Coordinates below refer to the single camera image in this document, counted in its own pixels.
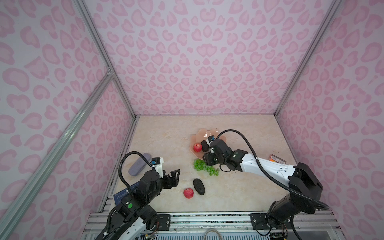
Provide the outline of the red apple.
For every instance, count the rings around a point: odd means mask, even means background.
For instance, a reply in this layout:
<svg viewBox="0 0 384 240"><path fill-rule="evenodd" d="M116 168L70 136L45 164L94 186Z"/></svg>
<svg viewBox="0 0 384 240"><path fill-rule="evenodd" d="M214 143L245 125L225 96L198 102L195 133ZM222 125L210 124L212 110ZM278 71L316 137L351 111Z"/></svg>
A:
<svg viewBox="0 0 384 240"><path fill-rule="evenodd" d="M201 152L202 149L203 149L203 147L202 147L202 145L201 145L200 143L196 143L196 144L194 144L194 146L193 146L193 150L194 150L194 152L196 152L196 153Z"/></svg>
<svg viewBox="0 0 384 240"><path fill-rule="evenodd" d="M194 196L194 190L191 188L184 189L183 194L185 198L191 199Z"/></svg>

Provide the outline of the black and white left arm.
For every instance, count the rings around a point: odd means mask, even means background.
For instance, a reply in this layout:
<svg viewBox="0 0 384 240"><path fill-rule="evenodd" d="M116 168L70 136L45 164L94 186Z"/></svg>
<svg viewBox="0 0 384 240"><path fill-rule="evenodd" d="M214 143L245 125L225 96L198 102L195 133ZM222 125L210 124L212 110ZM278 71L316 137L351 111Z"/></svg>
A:
<svg viewBox="0 0 384 240"><path fill-rule="evenodd" d="M147 171L138 186L110 211L106 226L96 239L118 240L124 233L137 231L138 224L143 224L146 230L153 230L157 225L157 212L150 206L150 202L163 189L178 186L180 173L178 169L161 178L158 172Z"/></svg>

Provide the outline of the dark avocado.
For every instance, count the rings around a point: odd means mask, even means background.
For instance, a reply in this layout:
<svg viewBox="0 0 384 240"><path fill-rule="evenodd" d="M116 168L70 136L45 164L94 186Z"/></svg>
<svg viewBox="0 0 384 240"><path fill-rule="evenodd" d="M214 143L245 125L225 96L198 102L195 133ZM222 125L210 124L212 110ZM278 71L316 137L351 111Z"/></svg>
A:
<svg viewBox="0 0 384 240"><path fill-rule="evenodd" d="M210 146L207 144L206 140L201 141L201 145L203 147L202 152L209 152Z"/></svg>
<svg viewBox="0 0 384 240"><path fill-rule="evenodd" d="M195 188L196 192L199 195L203 196L206 193L205 186L204 186L203 182L200 179L194 179L193 180L193 185L194 185L194 188Z"/></svg>

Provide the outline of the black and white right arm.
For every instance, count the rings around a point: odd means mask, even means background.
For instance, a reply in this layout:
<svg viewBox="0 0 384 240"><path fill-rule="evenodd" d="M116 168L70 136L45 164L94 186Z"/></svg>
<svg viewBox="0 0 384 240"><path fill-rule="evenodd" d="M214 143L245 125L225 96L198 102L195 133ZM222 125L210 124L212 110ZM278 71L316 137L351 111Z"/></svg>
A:
<svg viewBox="0 0 384 240"><path fill-rule="evenodd" d="M264 225L279 228L299 213L314 214L329 207L320 201L323 186L306 164L284 165L256 157L244 150L233 151L225 141L210 136L201 142L203 160L208 166L224 165L231 171L264 176L288 194L274 201L267 211Z"/></svg>

